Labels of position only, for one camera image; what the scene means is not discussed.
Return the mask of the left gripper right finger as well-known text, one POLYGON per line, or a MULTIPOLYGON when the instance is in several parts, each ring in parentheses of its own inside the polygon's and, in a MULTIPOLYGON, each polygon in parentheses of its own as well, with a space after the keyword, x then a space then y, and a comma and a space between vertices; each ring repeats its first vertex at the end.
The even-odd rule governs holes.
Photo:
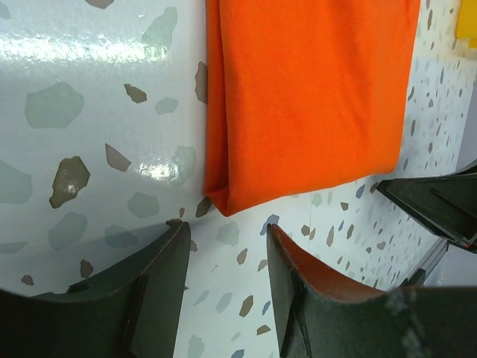
POLYGON ((268 274, 281 357, 291 356, 293 339, 303 344, 299 357, 315 357, 306 321, 306 300, 324 298, 359 304, 383 295, 303 250, 278 224, 267 226, 268 274))

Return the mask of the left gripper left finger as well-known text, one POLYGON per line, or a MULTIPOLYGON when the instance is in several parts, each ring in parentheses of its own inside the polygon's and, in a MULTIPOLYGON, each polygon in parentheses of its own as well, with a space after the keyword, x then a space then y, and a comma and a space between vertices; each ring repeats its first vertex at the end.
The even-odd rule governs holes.
POLYGON ((1 291, 1 356, 172 357, 190 244, 177 222, 64 293, 1 291))

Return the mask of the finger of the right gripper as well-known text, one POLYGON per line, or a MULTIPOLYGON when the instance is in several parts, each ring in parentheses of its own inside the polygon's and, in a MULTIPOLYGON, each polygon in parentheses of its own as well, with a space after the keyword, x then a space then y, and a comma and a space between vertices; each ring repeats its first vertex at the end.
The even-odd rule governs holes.
POLYGON ((476 253, 476 161, 449 175, 383 180, 377 190, 435 236, 476 253))

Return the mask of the orange t shirt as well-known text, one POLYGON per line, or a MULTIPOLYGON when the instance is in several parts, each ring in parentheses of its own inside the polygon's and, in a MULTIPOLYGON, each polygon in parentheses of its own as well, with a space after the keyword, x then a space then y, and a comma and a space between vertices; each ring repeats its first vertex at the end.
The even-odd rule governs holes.
POLYGON ((392 172, 418 1, 208 1, 204 192, 225 216, 392 172))

